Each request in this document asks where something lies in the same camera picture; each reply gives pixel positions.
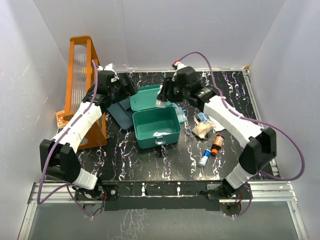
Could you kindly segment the beige gauze bag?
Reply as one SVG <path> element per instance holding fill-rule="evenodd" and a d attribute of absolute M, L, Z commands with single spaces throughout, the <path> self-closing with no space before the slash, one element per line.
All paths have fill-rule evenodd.
<path fill-rule="evenodd" d="M 214 126 L 209 123 L 203 123 L 200 122 L 198 125 L 196 125 L 193 129 L 192 132 L 199 137 L 204 137 L 209 133 L 211 130 L 213 130 Z"/>

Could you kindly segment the brown orange-cap bottle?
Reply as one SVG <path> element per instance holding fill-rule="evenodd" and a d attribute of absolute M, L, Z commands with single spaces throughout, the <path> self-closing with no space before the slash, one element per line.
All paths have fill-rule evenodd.
<path fill-rule="evenodd" d="M 211 145 L 211 154 L 213 156 L 216 156 L 220 149 L 222 148 L 222 145 L 224 143 L 224 137 L 222 135 L 216 135 L 214 138 L 214 141 Z"/>

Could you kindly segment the white medicine bottle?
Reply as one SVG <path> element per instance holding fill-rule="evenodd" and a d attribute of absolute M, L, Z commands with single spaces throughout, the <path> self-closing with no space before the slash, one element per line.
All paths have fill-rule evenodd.
<path fill-rule="evenodd" d="M 158 95 L 156 98 L 155 106 L 157 108 L 165 108 L 167 106 L 167 102 L 163 101 L 162 96 Z"/>

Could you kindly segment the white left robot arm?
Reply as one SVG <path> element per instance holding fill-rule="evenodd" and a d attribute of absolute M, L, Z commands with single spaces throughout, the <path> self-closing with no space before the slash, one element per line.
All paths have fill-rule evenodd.
<path fill-rule="evenodd" d="M 102 70 L 95 77 L 97 82 L 89 88 L 67 125 L 51 140 L 44 139 L 39 146 L 42 175 L 82 188 L 93 200 L 103 195 L 104 188 L 96 175 L 82 168 L 77 150 L 94 123 L 111 105 L 138 92 L 125 72 Z"/>

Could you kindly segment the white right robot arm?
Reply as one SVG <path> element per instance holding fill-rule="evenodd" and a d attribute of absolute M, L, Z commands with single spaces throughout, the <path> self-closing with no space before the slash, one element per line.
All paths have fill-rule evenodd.
<path fill-rule="evenodd" d="M 245 120 L 213 87 L 202 85 L 191 66 L 181 62 L 173 65 L 172 77 L 166 77 L 158 92 L 156 106 L 165 102 L 179 103 L 184 100 L 218 121 L 239 142 L 243 152 L 238 164 L 213 192 L 221 197 L 233 199 L 241 187 L 265 167 L 277 154 L 276 132 L 263 129 L 252 120 Z"/>

